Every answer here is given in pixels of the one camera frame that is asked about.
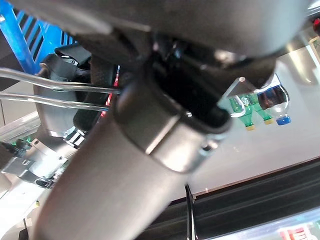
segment bolt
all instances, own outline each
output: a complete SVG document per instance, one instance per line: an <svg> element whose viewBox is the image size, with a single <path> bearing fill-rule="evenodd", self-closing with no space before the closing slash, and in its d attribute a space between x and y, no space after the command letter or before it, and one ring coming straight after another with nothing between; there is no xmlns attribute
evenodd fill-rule
<svg viewBox="0 0 320 240"><path fill-rule="evenodd" d="M5 17L2 14L0 14L0 23L3 23L5 20Z"/></svg>

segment glass surface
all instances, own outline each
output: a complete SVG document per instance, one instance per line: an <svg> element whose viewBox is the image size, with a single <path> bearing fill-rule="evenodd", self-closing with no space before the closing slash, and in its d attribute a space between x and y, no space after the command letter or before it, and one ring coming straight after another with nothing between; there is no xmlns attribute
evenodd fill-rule
<svg viewBox="0 0 320 240"><path fill-rule="evenodd" d="M0 141L13 143L17 139L26 138L34 134L40 126L38 113L32 112L16 121L0 127Z"/></svg>
<svg viewBox="0 0 320 240"><path fill-rule="evenodd" d="M320 240L320 208L216 238L216 240Z"/></svg>
<svg viewBox="0 0 320 240"><path fill-rule="evenodd" d="M279 169L314 159L320 155L320 41L290 51L276 61L275 74L289 96L289 104L274 105L265 111L260 100L250 98L252 112L247 128L241 118L232 119L232 127L214 154L190 178L193 194L202 194L235 183L276 172ZM266 100L265 106L271 106ZM226 97L219 103L230 113L239 109ZM275 111L285 114L278 119Z"/></svg>

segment metal clamp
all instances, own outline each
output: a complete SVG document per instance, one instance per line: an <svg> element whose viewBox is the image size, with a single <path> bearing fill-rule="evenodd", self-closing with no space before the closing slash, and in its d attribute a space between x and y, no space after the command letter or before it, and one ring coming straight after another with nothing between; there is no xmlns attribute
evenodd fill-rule
<svg viewBox="0 0 320 240"><path fill-rule="evenodd" d="M39 187L49 189L53 186L54 182L50 179L39 177L29 168L35 163L33 160L22 159L20 157L13 157L2 169L2 173L13 174L25 182L36 184Z"/></svg>

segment metal bar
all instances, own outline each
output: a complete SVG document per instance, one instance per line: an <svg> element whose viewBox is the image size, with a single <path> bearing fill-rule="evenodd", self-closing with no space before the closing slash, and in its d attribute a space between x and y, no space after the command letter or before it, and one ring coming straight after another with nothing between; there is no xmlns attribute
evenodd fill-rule
<svg viewBox="0 0 320 240"><path fill-rule="evenodd" d="M37 96L37 95L0 92L0 99L46 104L46 105L66 108L66 109L84 109L84 110L93 110L93 111L101 111L101 112L109 110L109 107L105 105L95 105L95 104L86 103L86 102L59 100L59 99L53 99L53 98Z"/></svg>
<svg viewBox="0 0 320 240"><path fill-rule="evenodd" d="M30 83L43 88L52 89L55 91L80 91L80 92L94 92L104 94L120 94L121 89L113 87L99 87L92 84L82 82L66 82L54 81L44 77L31 75L21 71L0 67L0 77L14 79L21 82Z"/></svg>

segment bottle label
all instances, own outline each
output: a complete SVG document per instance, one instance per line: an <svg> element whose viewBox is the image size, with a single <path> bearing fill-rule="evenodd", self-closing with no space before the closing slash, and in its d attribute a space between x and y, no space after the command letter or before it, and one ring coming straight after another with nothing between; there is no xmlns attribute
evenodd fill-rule
<svg viewBox="0 0 320 240"><path fill-rule="evenodd" d="M243 96L243 97L241 97L241 102L243 103L243 105L245 106L245 107L248 107L249 106L249 99L247 98L247 97L245 97L245 96Z"/></svg>
<svg viewBox="0 0 320 240"><path fill-rule="evenodd" d="M263 87L263 88L261 88L261 89L256 89L256 90L254 90L253 92L254 92L255 94L259 94L259 93L262 93L262 92L264 92L264 91L266 91L266 90L268 90L268 89L270 89L270 88L273 88L273 87L279 86L279 85L281 85L281 82L280 82L277 74L274 74L274 75L273 75L273 78L272 78L272 81L271 81L271 83L270 83L268 86Z"/></svg>

